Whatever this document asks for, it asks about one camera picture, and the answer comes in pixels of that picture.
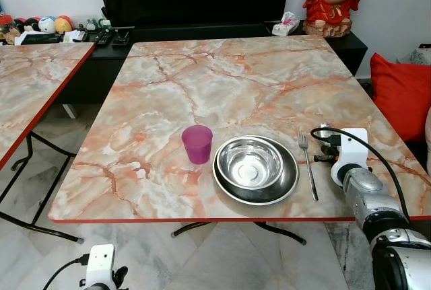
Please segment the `silver metal fork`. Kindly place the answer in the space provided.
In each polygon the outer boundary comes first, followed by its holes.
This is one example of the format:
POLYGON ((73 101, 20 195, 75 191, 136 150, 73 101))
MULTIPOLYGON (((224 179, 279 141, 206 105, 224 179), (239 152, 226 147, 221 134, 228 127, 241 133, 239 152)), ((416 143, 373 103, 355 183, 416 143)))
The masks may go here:
POLYGON ((310 188, 312 192, 312 198, 315 202, 319 201, 319 195, 317 192, 317 186, 315 186, 313 169, 311 166, 310 155, 308 154, 308 139, 305 133, 300 133, 298 137, 298 147, 304 152, 305 164, 308 170, 308 181, 310 182, 310 188))

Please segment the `stainless steel plate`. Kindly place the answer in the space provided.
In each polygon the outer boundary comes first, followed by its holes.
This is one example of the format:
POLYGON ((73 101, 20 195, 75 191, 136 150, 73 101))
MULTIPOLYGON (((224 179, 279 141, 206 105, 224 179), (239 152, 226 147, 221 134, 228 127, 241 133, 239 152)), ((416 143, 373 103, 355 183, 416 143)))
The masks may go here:
POLYGON ((293 191, 298 182, 298 163, 296 163, 292 152, 281 143, 271 139, 271 137, 264 138, 275 143, 284 159, 283 176, 274 185, 259 190, 241 189, 228 184, 219 174, 213 172, 213 176, 215 176, 216 182, 222 191, 234 200, 251 206, 268 206, 284 200, 293 191))

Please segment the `stainless steel bowl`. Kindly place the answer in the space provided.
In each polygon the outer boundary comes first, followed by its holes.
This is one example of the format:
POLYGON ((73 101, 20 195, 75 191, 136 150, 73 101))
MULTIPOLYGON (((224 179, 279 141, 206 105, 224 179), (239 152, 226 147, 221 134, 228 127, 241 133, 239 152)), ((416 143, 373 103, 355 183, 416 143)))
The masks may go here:
POLYGON ((274 185, 284 172, 284 159, 270 139, 241 135, 224 141, 215 152, 213 172, 246 190, 274 185))

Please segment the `red cushion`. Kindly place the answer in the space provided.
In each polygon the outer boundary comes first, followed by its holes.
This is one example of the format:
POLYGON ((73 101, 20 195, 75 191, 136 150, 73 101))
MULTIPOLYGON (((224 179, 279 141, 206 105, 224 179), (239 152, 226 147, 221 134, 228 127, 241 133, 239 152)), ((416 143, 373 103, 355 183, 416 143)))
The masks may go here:
POLYGON ((425 139, 431 107, 431 66, 390 63, 378 54, 370 58, 373 102, 405 142, 425 139))

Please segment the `large marble pattern folding table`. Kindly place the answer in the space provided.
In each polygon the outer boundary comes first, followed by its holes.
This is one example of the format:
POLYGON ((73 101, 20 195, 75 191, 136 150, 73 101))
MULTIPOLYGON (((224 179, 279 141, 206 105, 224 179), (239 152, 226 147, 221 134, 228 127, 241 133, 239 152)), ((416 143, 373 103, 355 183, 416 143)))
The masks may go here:
POLYGON ((57 191, 55 223, 351 221, 353 210, 326 163, 312 165, 300 133, 321 124, 364 128, 391 164, 412 219, 429 219, 431 181, 370 96, 320 36, 139 42, 129 51, 57 191), (296 157, 300 179, 283 201, 249 206, 228 197, 212 164, 190 162, 189 126, 212 147, 240 135, 271 137, 296 157))

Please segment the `purple plastic cup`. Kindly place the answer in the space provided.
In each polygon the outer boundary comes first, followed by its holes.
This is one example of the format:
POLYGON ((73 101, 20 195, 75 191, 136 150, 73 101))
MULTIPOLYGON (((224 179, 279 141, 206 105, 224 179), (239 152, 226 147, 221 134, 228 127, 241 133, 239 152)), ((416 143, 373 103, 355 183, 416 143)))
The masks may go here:
POLYGON ((213 133, 209 127, 200 126, 200 124, 189 126, 183 131, 181 139, 192 164, 201 165, 209 161, 213 139, 213 133))

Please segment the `white tissue pack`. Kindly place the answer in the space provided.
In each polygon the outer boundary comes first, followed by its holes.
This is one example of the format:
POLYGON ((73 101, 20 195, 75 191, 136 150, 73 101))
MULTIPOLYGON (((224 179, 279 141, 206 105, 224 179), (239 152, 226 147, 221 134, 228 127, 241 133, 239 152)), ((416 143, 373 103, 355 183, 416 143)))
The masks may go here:
POLYGON ((300 20, 295 13, 284 12, 280 22, 274 24, 271 29, 271 34, 274 36, 287 36, 295 32, 299 28, 300 20))

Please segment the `marble pattern side table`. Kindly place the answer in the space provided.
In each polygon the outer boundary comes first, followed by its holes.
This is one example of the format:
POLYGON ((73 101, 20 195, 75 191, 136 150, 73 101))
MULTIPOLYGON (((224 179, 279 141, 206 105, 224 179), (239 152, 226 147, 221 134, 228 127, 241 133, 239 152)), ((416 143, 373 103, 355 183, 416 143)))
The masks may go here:
POLYGON ((53 184, 30 222, 16 219, 4 212, 0 212, 0 219, 30 231, 78 244, 83 244, 84 239, 37 225, 47 201, 55 192, 63 173, 76 154, 41 137, 33 129, 93 50, 92 43, 0 46, 0 151, 3 152, 0 157, 0 170, 8 164, 21 143, 25 143, 28 152, 24 158, 14 161, 10 166, 13 177, 3 192, 0 192, 0 202, 6 198, 22 171, 34 157, 34 141, 43 143, 65 157, 53 184))

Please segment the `black remote control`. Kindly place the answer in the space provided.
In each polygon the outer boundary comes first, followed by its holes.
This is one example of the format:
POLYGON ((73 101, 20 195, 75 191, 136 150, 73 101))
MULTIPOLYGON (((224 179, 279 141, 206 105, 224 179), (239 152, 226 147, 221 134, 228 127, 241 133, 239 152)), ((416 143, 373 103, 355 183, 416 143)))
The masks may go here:
POLYGON ((114 29, 101 29, 97 34, 94 34, 90 41, 96 46, 104 46, 110 43, 111 37, 116 34, 114 29))

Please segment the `yellow and orange plush ball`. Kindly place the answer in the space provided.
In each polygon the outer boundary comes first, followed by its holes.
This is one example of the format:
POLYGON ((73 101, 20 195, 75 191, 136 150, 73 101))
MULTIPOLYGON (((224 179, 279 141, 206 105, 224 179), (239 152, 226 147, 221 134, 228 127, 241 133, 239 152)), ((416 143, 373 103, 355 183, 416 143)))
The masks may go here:
POLYGON ((73 22, 71 22, 71 18, 67 15, 57 16, 55 18, 55 30, 57 34, 64 34, 74 29, 73 22))

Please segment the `white and blue plush ball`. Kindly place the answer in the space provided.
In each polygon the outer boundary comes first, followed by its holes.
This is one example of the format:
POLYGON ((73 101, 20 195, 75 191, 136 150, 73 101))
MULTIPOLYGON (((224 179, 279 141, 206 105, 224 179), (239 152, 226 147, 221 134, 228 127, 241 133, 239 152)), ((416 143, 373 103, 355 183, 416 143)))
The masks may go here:
POLYGON ((39 31, 45 32, 45 34, 55 34, 56 30, 56 18, 47 16, 40 18, 39 20, 39 31))

